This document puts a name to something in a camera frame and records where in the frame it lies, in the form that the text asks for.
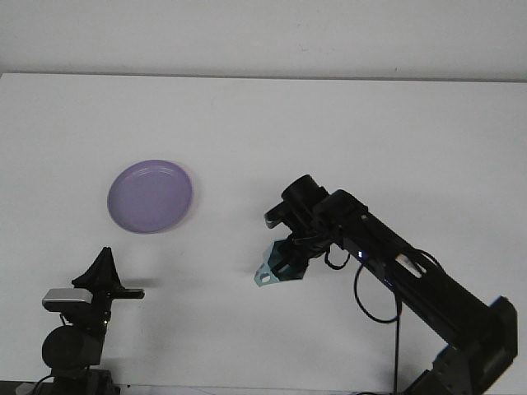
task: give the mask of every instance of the purple plate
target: purple plate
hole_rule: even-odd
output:
[[[189,176],[166,160],[145,160],[128,167],[108,192],[112,219],[135,233],[155,233],[174,226],[191,202]]]

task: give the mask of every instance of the cable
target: cable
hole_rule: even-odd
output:
[[[391,319],[382,319],[382,318],[377,318],[376,316],[371,314],[368,310],[366,310],[366,307],[364,307],[364,305],[362,304],[361,298],[359,298],[359,293],[357,289],[358,282],[359,282],[359,276],[361,275],[362,268],[364,268],[364,264],[361,263],[361,266],[359,266],[359,268],[357,269],[357,272],[355,273],[355,279],[353,280],[353,294],[355,295],[355,300],[357,301],[358,306],[361,308],[362,312],[368,316],[369,319],[374,320],[376,323],[394,323],[395,321],[397,321],[397,318],[400,315],[399,307],[398,307],[397,315],[395,315],[395,317]]]
[[[337,266],[337,265],[333,265],[330,261],[329,261],[329,250],[330,249],[327,249],[326,250],[326,254],[324,255],[324,262],[326,265],[328,265],[329,267],[331,267],[333,270],[340,270],[340,269],[344,269],[344,267],[347,265],[347,262],[349,261],[349,258],[352,256],[350,253],[347,254],[347,258],[346,260],[344,261],[344,263],[340,266]]]
[[[30,392],[30,395],[38,395],[40,393],[40,388],[39,386],[42,384],[42,382],[44,382],[45,380],[47,379],[50,379],[52,378],[53,376],[51,374],[48,374],[47,376],[43,377],[42,379],[40,379],[39,381],[36,382],[35,386],[33,387],[33,389],[31,390]]]
[[[362,312],[368,316],[368,318],[372,319],[376,323],[395,323],[395,362],[394,362],[394,389],[392,394],[397,395],[397,383],[398,383],[398,377],[399,377],[399,344],[400,344],[400,334],[401,334],[401,313],[403,312],[403,302],[401,298],[394,293],[395,298],[395,308],[396,308],[396,314],[395,317],[392,319],[381,319],[374,316],[372,313],[370,313],[362,304],[361,299],[359,298],[357,285],[359,276],[361,275],[362,268],[364,267],[364,264],[361,263],[361,266],[357,269],[357,272],[355,273],[355,279],[353,281],[353,294],[355,295],[355,300],[357,301],[358,306],[361,308]],[[378,395],[376,393],[358,393],[356,395]]]
[[[437,259],[434,258],[434,256],[431,254],[431,253],[428,253],[427,251],[425,251],[424,249],[414,249],[414,251],[420,253],[421,255],[425,256],[426,258],[428,258],[430,261],[432,261],[442,272],[446,273],[445,272],[445,269],[441,266],[441,264],[439,263],[439,261]]]

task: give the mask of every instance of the black cable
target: black cable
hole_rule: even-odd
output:
[[[357,272],[355,273],[355,280],[353,280],[353,294],[355,295],[355,300],[357,301],[358,306],[361,308],[362,312],[368,316],[369,319],[374,320],[376,323],[394,323],[395,321],[397,321],[397,318],[400,314],[399,308],[398,308],[397,315],[395,315],[395,317],[391,319],[382,319],[382,318],[377,318],[376,316],[371,314],[368,310],[366,310],[366,307],[364,307],[364,305],[362,304],[361,298],[359,298],[359,293],[357,289],[358,282],[359,282],[359,276],[361,275],[362,268],[364,268],[363,264],[361,264],[361,266],[359,266],[359,268],[357,269]]]
[[[362,312],[368,316],[368,318],[372,319],[373,321],[377,323],[395,323],[395,362],[394,362],[394,389],[393,389],[393,395],[397,395],[397,383],[398,383],[398,376],[399,376],[399,344],[400,344],[400,330],[401,330],[401,313],[403,312],[403,302],[401,298],[394,293],[395,298],[395,308],[396,308],[396,315],[392,319],[381,319],[374,316],[372,313],[370,313],[362,304],[361,299],[359,298],[357,285],[358,285],[358,279],[361,275],[362,268],[364,267],[364,264],[361,264],[361,266],[357,269],[357,272],[355,274],[355,279],[353,281],[353,293],[355,295],[355,300],[357,301],[358,306],[361,308]],[[376,393],[358,393],[356,395],[378,395]]]
[[[420,253],[421,255],[424,255],[426,258],[428,258],[429,260],[431,260],[438,268],[440,268],[440,270],[442,272],[445,273],[445,269],[441,266],[441,264],[439,263],[439,261],[437,259],[434,258],[434,256],[431,254],[431,253],[428,253],[427,251],[425,251],[424,249],[414,249],[414,251]]]
[[[347,254],[347,258],[346,260],[344,261],[344,263],[340,266],[337,266],[337,265],[333,265],[330,261],[329,261],[329,250],[330,249],[327,249],[326,250],[326,254],[324,255],[324,262],[326,265],[328,265],[329,267],[331,267],[333,270],[340,270],[340,269],[344,269],[344,267],[347,265],[347,262],[349,261],[349,258],[352,256],[350,253]]]
[[[42,384],[42,382],[44,382],[45,380],[47,379],[50,379],[52,378],[53,376],[51,374],[48,374],[47,376],[43,377],[42,379],[40,379],[39,381],[36,382],[35,386],[33,387],[33,389],[31,390],[30,392],[30,395],[37,395],[40,393],[40,389],[39,389],[39,386]]]

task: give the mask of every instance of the white table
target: white table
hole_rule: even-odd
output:
[[[389,391],[394,328],[369,321],[352,274],[310,265],[259,289],[263,214],[303,174],[346,189],[490,304],[520,312],[520,356],[490,390],[525,391],[527,85],[4,74],[0,78],[1,379],[34,380],[59,325],[40,299],[112,247],[125,286],[103,367],[117,383]],[[145,159],[190,173],[174,229],[135,235],[106,210]],[[335,252],[334,259],[343,255]],[[391,295],[365,275],[376,314]],[[401,388],[444,346],[405,309]]]

